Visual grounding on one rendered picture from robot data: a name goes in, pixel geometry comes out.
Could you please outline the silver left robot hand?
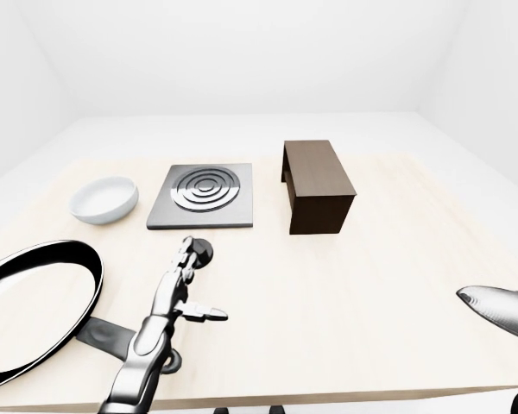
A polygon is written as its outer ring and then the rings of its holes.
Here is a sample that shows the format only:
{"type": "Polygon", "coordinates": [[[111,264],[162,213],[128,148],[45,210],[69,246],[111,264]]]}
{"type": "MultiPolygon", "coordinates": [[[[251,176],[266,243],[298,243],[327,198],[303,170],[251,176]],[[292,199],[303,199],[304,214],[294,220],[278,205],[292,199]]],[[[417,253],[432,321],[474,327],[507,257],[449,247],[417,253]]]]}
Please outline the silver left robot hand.
{"type": "Polygon", "coordinates": [[[188,301],[188,286],[198,270],[193,267],[196,256],[190,252],[192,241],[192,236],[184,238],[163,274],[155,292],[151,314],[167,317],[171,321],[177,317],[196,323],[227,321],[228,315],[223,310],[188,301]]]}

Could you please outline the round black stove knob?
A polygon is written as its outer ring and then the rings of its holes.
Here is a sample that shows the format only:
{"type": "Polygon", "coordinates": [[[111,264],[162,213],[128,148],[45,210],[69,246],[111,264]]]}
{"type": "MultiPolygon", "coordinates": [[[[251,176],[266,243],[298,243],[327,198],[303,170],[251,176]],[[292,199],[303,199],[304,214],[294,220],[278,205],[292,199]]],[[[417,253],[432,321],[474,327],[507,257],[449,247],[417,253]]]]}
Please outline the round black stove knob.
{"type": "Polygon", "coordinates": [[[190,252],[196,256],[196,259],[193,262],[193,267],[195,269],[201,269],[212,261],[213,248],[211,243],[206,239],[193,238],[190,252]]]}

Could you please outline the flat dark stove plate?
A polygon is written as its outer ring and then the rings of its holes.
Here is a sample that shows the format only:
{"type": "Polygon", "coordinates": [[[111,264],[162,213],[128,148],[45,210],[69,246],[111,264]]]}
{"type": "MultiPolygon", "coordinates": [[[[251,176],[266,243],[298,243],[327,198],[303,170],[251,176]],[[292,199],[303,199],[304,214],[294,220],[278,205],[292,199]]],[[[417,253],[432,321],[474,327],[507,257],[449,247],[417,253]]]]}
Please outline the flat dark stove plate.
{"type": "Polygon", "coordinates": [[[252,225],[250,163],[171,166],[146,222],[150,230],[252,225]]]}

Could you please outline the black frying pan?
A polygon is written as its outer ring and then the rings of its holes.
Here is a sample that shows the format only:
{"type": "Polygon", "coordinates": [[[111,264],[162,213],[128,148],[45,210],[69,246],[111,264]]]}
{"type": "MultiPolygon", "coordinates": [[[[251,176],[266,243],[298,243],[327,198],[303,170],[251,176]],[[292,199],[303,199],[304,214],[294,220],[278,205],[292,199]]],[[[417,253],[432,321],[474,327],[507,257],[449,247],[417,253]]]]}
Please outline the black frying pan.
{"type": "MultiPolygon", "coordinates": [[[[43,363],[73,337],[123,362],[126,361],[130,341],[136,332],[91,315],[103,287],[104,265],[98,252],[90,245],[82,241],[64,240],[45,242],[23,249],[0,260],[0,281],[16,273],[55,263],[75,264],[88,269],[94,278],[92,299],[78,321],[44,354],[25,365],[0,372],[0,386],[43,363]]],[[[176,319],[168,319],[167,331],[170,339],[174,335],[176,319]]]]}

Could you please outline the white ceramic bowl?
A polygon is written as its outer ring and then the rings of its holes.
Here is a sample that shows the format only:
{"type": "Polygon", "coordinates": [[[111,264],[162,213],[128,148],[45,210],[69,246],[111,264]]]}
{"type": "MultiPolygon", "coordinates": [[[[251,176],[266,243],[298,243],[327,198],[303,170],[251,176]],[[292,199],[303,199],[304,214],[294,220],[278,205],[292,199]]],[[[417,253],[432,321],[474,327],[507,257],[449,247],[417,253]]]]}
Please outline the white ceramic bowl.
{"type": "Polygon", "coordinates": [[[68,203],[69,212],[83,223],[104,225],[127,216],[139,199],[132,179],[109,176],[79,188],[68,203]]]}

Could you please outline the dark brown wooden box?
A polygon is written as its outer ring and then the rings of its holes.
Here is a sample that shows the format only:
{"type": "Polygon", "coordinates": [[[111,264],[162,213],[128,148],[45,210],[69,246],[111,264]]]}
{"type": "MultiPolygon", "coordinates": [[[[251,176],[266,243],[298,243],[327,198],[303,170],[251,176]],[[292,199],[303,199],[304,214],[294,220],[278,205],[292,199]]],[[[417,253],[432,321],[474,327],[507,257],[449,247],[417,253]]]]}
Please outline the dark brown wooden box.
{"type": "Polygon", "coordinates": [[[328,140],[285,141],[281,182],[287,185],[291,235],[341,231],[357,192],[328,140]]]}

